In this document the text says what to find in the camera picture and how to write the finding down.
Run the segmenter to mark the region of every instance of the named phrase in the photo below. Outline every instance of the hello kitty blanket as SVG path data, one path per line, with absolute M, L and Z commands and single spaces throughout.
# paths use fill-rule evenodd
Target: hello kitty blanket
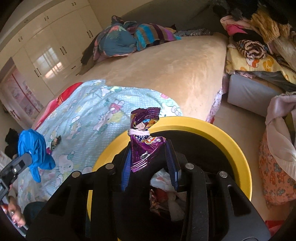
M 102 151 L 130 128 L 131 111 L 148 107 L 160 107 L 160 117 L 182 115 L 174 100 L 150 89 L 106 86 L 105 80 L 77 87 L 37 130 L 47 147 L 56 136 L 62 140 L 52 152 L 56 167 L 39 169 L 41 183 L 33 180 L 28 168 L 18 176 L 22 211 L 30 202 L 47 201 L 74 170 L 91 172 Z

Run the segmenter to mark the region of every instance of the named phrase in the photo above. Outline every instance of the floor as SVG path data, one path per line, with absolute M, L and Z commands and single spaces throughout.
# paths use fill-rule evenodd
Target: floor
M 284 220 L 289 214 L 289 205 L 268 209 L 263 197 L 263 188 L 258 168 L 258 149 L 265 131 L 265 118 L 248 110 L 227 103 L 223 96 L 214 125 L 230 135 L 245 154 L 252 173 L 252 203 L 263 220 Z

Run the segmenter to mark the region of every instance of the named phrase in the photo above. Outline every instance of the metal screw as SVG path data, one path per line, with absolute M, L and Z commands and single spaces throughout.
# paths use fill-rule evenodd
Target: metal screw
M 194 165 L 192 163 L 186 163 L 185 167 L 191 170 L 194 168 Z
M 219 172 L 220 177 L 226 178 L 228 176 L 227 172 L 221 171 Z
M 106 169 L 111 170 L 114 168 L 114 164 L 108 163 L 105 167 L 106 167 Z
M 72 173 L 72 177 L 76 178 L 76 177 L 79 177 L 80 176 L 80 172 L 78 171 L 75 171 Z

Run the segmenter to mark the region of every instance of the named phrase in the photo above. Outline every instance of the purple candy wrapper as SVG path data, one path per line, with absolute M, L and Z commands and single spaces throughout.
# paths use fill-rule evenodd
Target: purple candy wrapper
M 160 108 L 136 109 L 131 112 L 131 170 L 145 168 L 165 143 L 164 137 L 152 137 L 148 129 L 159 121 Z

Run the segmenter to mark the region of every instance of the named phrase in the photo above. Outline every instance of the yellow hello kitty towel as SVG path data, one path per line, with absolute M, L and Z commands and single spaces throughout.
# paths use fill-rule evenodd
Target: yellow hello kitty towel
M 281 71 L 286 80 L 296 84 L 296 73 L 293 70 L 280 65 L 270 55 L 267 55 L 263 59 L 245 58 L 233 44 L 229 44 L 227 47 L 225 69 L 228 74 L 234 74 L 235 70 L 267 72 Z

